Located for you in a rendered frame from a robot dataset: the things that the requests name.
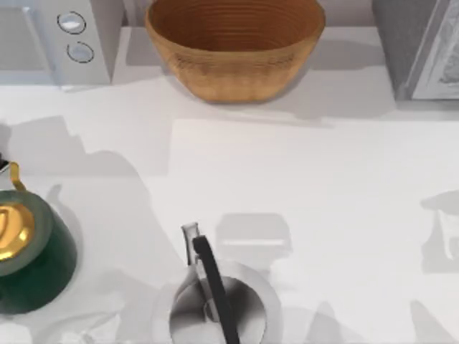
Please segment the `brown woven basket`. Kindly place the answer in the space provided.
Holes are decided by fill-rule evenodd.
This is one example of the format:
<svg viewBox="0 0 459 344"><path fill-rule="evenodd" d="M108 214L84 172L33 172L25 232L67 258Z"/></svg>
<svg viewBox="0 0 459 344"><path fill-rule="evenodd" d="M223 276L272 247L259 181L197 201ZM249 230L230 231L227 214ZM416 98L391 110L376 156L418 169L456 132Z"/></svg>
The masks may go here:
<svg viewBox="0 0 459 344"><path fill-rule="evenodd" d="M325 24L318 0L153 0L145 13L149 37L171 73L213 103L277 96Z"/></svg>

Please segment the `pale microwave oven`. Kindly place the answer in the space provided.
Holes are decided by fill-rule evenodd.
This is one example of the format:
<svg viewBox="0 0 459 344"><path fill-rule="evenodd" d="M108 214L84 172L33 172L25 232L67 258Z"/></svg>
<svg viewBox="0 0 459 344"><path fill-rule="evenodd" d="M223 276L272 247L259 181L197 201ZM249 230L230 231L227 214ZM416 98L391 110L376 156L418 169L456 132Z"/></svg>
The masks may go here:
<svg viewBox="0 0 459 344"><path fill-rule="evenodd" d="M120 32L124 18L123 0L32 0L40 7L46 38L52 49L52 61L62 88L92 87L110 84L115 69ZM71 35L57 25L59 14L76 11L87 23L82 34ZM87 64L73 62L67 45L84 42L94 50Z"/></svg>

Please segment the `small microwave knob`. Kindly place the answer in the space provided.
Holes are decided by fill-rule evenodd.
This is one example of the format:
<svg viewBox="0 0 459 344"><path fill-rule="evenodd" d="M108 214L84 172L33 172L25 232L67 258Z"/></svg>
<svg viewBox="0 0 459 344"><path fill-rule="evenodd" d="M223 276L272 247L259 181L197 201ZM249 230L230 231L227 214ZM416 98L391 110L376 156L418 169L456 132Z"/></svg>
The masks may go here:
<svg viewBox="0 0 459 344"><path fill-rule="evenodd" d="M73 42L67 45L67 56L76 63L87 64L91 62L95 53L91 46L84 42Z"/></svg>

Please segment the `large microwave knob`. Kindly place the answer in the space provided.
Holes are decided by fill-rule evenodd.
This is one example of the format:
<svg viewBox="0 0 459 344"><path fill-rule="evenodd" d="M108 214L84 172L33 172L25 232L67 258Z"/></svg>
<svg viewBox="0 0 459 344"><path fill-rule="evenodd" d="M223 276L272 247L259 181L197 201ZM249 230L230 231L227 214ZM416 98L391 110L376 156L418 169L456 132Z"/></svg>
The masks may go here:
<svg viewBox="0 0 459 344"><path fill-rule="evenodd" d="M71 35L82 34L87 27L85 18L76 11L59 14L57 25L63 32Z"/></svg>

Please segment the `gold kettle lid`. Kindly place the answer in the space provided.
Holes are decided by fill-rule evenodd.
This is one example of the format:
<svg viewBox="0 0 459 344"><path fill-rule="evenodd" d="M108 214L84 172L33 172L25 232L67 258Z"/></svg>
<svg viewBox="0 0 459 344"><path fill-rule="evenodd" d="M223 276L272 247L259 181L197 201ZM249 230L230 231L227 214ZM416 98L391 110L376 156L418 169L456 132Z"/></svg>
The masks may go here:
<svg viewBox="0 0 459 344"><path fill-rule="evenodd" d="M0 262L19 255L32 241L35 221L23 204L0 204Z"/></svg>

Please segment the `pale grey cabinet door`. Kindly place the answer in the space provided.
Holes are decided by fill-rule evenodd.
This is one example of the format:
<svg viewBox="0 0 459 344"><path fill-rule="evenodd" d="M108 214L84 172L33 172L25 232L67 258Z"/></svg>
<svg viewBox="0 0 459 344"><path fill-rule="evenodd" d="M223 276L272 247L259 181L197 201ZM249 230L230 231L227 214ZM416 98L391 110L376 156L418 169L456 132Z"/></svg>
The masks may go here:
<svg viewBox="0 0 459 344"><path fill-rule="evenodd" d="M459 0L435 0L412 76L411 98L459 100Z"/></svg>

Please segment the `microwave oven door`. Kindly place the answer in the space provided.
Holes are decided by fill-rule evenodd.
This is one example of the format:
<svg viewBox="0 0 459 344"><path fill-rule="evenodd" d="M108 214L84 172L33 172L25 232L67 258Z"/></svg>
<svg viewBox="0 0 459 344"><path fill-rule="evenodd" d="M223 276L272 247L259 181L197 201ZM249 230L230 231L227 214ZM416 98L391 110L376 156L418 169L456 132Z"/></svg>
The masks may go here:
<svg viewBox="0 0 459 344"><path fill-rule="evenodd" d="M32 0L0 0L0 86L57 84L40 7Z"/></svg>

